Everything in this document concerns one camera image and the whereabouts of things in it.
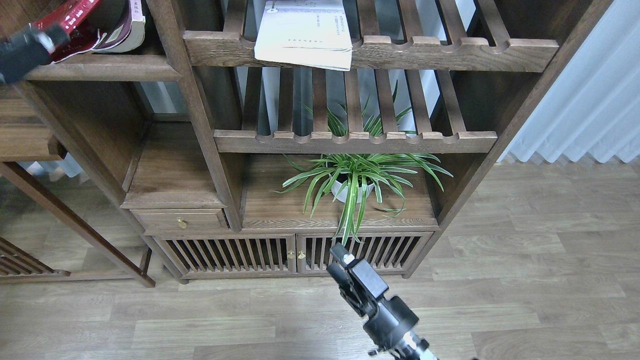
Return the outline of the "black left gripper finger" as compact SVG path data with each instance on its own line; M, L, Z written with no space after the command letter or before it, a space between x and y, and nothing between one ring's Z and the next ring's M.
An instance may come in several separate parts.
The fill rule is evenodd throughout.
M38 66L50 64L51 54L69 41L70 35L57 23L44 30L27 25L1 43L1 83L14 84Z

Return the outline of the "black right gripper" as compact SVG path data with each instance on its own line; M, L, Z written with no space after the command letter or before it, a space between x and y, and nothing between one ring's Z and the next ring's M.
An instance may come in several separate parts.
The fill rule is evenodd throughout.
M333 262L327 272L358 316L368 316L363 330L375 346L389 351L418 337L414 331L418 316L399 296L384 298L389 286L367 260L357 259L342 243L334 244L329 251Z

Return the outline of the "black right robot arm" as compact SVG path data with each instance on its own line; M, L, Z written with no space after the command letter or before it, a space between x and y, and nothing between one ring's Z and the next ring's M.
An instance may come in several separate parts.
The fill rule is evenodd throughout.
M334 262L327 272L336 281L340 295L363 318L362 325L376 348L368 354L374 357L389 353L396 360L436 360L427 339L414 331L419 317L397 295L386 298L386 281L365 259L357 259L342 243L330 248Z

